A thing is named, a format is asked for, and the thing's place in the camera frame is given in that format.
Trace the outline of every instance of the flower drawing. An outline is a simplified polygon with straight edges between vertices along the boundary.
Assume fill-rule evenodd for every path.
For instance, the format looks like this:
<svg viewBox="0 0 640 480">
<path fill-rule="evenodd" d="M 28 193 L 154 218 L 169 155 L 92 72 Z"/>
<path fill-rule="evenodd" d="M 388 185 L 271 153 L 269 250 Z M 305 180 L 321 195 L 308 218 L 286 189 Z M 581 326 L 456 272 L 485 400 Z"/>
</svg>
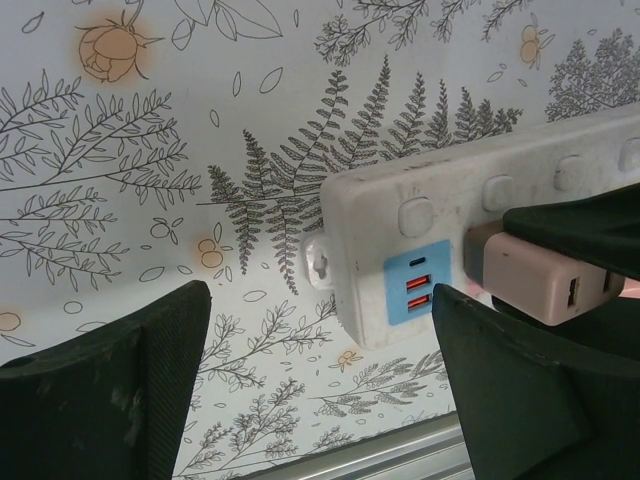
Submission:
<svg viewBox="0 0 640 480">
<path fill-rule="evenodd" d="M 80 40 L 80 61 L 88 74 L 102 82 L 113 83 L 135 67 L 138 74 L 147 79 L 138 68 L 137 56 L 141 48 L 162 39 L 145 38 L 136 33 L 133 24 L 143 4 L 144 0 L 139 0 L 138 8 L 128 22 L 122 12 L 120 23 L 107 19 L 109 25 L 80 28 L 85 30 Z"/>
<path fill-rule="evenodd" d="M 357 362 L 362 360 L 362 357 L 358 356 L 355 352 L 351 350 L 347 350 L 338 359 L 338 363 L 334 365 L 329 365 L 329 368 L 339 368 L 342 373 L 344 373 L 344 369 L 346 367 L 350 367 L 353 365 L 353 362 Z"/>
</svg>

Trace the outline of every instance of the white power strip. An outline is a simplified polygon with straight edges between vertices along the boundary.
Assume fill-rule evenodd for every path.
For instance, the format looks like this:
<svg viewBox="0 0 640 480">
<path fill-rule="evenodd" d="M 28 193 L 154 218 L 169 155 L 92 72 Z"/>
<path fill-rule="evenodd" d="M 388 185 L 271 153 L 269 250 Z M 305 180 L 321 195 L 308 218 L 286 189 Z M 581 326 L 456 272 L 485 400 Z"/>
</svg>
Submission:
<svg viewBox="0 0 640 480">
<path fill-rule="evenodd" d="M 306 243 L 309 278 L 335 290 L 360 346 L 382 348 L 431 327 L 433 284 L 467 290 L 470 227 L 639 181 L 640 104 L 340 173 L 322 185 L 325 231 Z M 411 275 L 425 283 L 415 294 Z"/>
</svg>

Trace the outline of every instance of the usb port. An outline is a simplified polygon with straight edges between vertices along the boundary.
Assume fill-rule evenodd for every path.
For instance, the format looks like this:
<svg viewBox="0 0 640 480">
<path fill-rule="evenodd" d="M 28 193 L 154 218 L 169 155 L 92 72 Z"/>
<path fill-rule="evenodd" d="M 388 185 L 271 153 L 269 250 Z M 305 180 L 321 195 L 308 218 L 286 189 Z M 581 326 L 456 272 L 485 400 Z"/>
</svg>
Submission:
<svg viewBox="0 0 640 480">
<path fill-rule="evenodd" d="M 611 271 L 607 270 L 604 274 L 604 284 L 602 285 L 602 293 L 607 293 L 611 288 Z"/>
<path fill-rule="evenodd" d="M 415 260 L 411 260 L 409 262 L 409 266 L 410 267 L 417 267 L 418 265 L 422 265 L 426 261 L 427 261 L 427 259 L 424 258 L 424 257 L 416 258 Z"/>
<path fill-rule="evenodd" d="M 423 275 L 422 277 L 414 278 L 413 280 L 409 280 L 407 282 L 407 293 L 416 290 L 418 288 L 424 287 L 425 285 L 429 285 L 431 283 L 430 275 Z"/>
<path fill-rule="evenodd" d="M 578 301 L 578 287 L 580 287 L 580 279 L 574 278 L 569 284 L 569 299 L 567 300 L 567 307 L 573 307 Z"/>
<path fill-rule="evenodd" d="M 426 307 L 427 305 L 429 305 L 430 302 L 431 302 L 431 296 L 423 295 L 414 300 L 409 300 L 409 302 L 407 303 L 407 306 L 409 308 L 409 312 L 415 312 L 420 308 Z"/>
</svg>

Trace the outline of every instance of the blue usb panel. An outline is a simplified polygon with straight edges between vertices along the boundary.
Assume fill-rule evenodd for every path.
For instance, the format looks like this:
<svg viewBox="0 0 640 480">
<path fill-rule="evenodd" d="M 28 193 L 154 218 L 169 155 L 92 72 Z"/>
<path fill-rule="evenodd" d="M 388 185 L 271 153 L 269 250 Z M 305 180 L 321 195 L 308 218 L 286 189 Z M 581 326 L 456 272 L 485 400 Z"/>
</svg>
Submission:
<svg viewBox="0 0 640 480">
<path fill-rule="evenodd" d="M 451 284 L 451 242 L 443 240 L 388 258 L 384 280 L 390 325 L 431 313 L 433 287 Z"/>
</svg>

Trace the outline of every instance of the wall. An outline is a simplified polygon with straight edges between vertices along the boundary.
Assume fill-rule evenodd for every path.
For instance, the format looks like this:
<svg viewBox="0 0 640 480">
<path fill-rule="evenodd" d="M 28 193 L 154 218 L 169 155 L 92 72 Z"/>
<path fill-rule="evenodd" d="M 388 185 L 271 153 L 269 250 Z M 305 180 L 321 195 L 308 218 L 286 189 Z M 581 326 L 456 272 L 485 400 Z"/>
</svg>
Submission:
<svg viewBox="0 0 640 480">
<path fill-rule="evenodd" d="M 176 478 L 454 408 L 434 335 L 364 352 L 305 282 L 318 186 L 639 97 L 627 0 L 4 0 L 0 362 L 194 278 Z"/>
</svg>

